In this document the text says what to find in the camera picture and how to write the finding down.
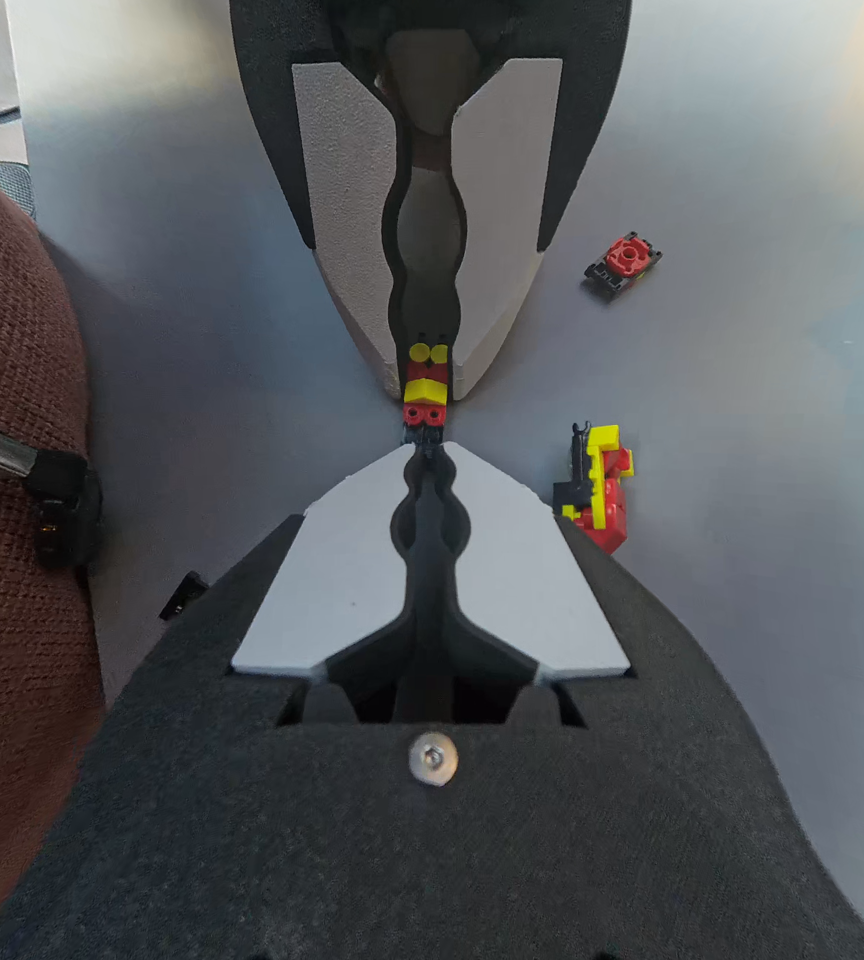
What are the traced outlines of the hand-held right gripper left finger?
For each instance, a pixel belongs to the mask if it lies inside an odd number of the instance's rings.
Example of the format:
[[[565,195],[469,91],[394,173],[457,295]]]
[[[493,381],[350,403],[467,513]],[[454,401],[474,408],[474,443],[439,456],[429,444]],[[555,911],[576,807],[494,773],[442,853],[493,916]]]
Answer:
[[[243,675],[390,681],[414,653],[409,549],[424,460],[402,445],[312,503],[243,641]]]

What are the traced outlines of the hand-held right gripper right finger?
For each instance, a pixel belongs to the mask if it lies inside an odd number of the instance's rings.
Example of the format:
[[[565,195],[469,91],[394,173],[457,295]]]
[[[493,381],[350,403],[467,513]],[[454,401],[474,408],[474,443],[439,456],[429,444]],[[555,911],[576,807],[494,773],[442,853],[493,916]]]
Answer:
[[[516,681],[625,674],[630,661],[551,508],[455,441],[439,454],[455,661]]]

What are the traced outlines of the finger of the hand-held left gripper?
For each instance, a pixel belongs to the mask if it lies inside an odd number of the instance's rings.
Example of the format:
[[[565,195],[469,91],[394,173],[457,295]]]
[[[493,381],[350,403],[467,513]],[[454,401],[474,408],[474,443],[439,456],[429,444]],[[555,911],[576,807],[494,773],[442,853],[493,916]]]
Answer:
[[[494,361],[544,257],[538,250],[562,60],[512,58],[453,118],[451,170],[465,214],[452,385],[464,399]]]
[[[314,257],[358,352],[397,400],[394,276],[383,232],[398,173],[397,119],[380,90],[341,63],[297,63],[292,76]]]

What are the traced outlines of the black red yellow lego build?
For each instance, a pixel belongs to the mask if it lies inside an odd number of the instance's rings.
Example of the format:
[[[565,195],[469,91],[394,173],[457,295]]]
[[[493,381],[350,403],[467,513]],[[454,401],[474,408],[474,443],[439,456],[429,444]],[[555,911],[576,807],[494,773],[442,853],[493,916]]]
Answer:
[[[553,511],[612,555],[628,537],[627,500],[621,484],[633,475],[632,453],[621,444],[617,424],[573,423],[570,478],[554,485]]]

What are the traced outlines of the long black studded lego strip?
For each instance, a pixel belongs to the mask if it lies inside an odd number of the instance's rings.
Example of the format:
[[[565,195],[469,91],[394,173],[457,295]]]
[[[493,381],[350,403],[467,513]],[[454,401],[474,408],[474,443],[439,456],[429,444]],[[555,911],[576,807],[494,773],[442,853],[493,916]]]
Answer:
[[[443,337],[414,342],[408,351],[402,407],[402,446],[442,443],[450,395],[450,352]]]

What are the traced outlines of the black lego plate red wheel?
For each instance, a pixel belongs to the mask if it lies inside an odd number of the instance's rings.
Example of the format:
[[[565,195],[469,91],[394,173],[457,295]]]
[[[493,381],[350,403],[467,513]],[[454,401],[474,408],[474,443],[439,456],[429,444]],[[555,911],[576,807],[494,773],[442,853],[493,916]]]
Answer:
[[[582,287],[604,305],[610,305],[640,283],[663,258],[663,251],[631,230],[616,239],[582,276]]]

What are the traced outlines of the black yellow lego slope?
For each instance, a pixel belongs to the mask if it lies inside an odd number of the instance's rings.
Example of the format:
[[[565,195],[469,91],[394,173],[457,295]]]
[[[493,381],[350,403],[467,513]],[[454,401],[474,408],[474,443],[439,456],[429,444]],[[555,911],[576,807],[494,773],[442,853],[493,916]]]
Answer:
[[[196,570],[189,570],[162,606],[158,618],[169,622],[179,617],[192,603],[210,590],[207,582]]]

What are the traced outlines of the black mesh office chair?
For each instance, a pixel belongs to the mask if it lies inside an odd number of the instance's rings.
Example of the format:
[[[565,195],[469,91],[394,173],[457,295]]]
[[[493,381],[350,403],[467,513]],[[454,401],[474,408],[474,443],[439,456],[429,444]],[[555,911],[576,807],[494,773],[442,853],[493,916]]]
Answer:
[[[22,210],[32,222],[36,221],[36,206],[30,168],[17,161],[0,160],[0,190]]]

